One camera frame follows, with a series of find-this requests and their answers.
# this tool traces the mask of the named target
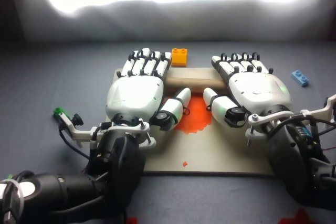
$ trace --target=gray tabletop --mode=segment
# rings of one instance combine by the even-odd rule
[[[336,44],[256,44],[176,42],[125,44],[43,44],[0,46],[0,177],[24,169],[35,173],[78,173],[86,160],[60,139],[52,110],[62,106],[78,113],[90,129],[105,118],[107,92],[116,68],[128,54],[143,47],[171,51],[188,49],[188,67],[211,67],[211,56],[257,51],[288,87],[294,112],[315,110],[336,93]],[[295,83],[299,69],[310,80]],[[336,145],[336,132],[321,139]],[[326,152],[336,162],[336,150]],[[293,218],[301,205],[275,178],[229,176],[145,176],[136,190],[129,216],[140,224],[271,223]],[[335,212],[305,208],[313,221],[334,223]]]

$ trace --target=wooden board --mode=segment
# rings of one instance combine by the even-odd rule
[[[220,79],[212,68],[170,68],[168,75]],[[150,134],[157,145],[155,149],[145,151],[145,171],[272,174],[263,155],[264,144],[253,142],[251,147],[247,147],[247,128],[222,126],[213,118],[202,131],[190,134],[176,130],[161,132],[153,126]]]

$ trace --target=robotic hand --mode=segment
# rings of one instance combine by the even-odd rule
[[[286,86],[261,63],[258,53],[213,56],[212,65],[228,83],[230,94],[229,98],[204,90],[213,117],[235,128],[248,122],[248,146],[251,141],[266,141],[266,157],[287,191],[305,205],[335,210],[334,203],[320,200],[321,195],[335,197],[336,174],[319,136],[336,129],[336,95],[326,99],[323,109],[294,114]],[[325,124],[322,132],[319,122]]]
[[[90,131],[76,129],[83,125],[78,114],[70,119],[62,108],[55,109],[61,138],[87,158],[88,165],[80,175],[24,171],[13,178],[14,184],[0,184],[4,223],[73,223],[124,213],[144,169],[141,149],[156,145],[149,135],[150,126],[173,129],[191,98],[186,88],[163,103],[163,79],[170,64],[169,52],[150,52],[149,48],[132,52],[108,93],[110,121]],[[80,147],[90,142],[90,156],[71,145],[63,130]],[[141,136],[146,137],[143,143],[139,143]],[[18,190],[23,197],[18,197]]]

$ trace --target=green clip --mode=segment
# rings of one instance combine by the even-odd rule
[[[67,116],[68,119],[70,119],[70,116],[68,115],[68,113],[62,108],[62,107],[57,107],[53,110],[54,115],[59,115],[61,113],[64,113],[64,115]]]

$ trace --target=rolling pin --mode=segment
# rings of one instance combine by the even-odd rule
[[[167,77],[164,81],[167,94],[174,94],[182,88],[190,88],[192,93],[200,94],[203,94],[205,88],[211,88],[219,94],[227,94],[226,83],[223,80]]]

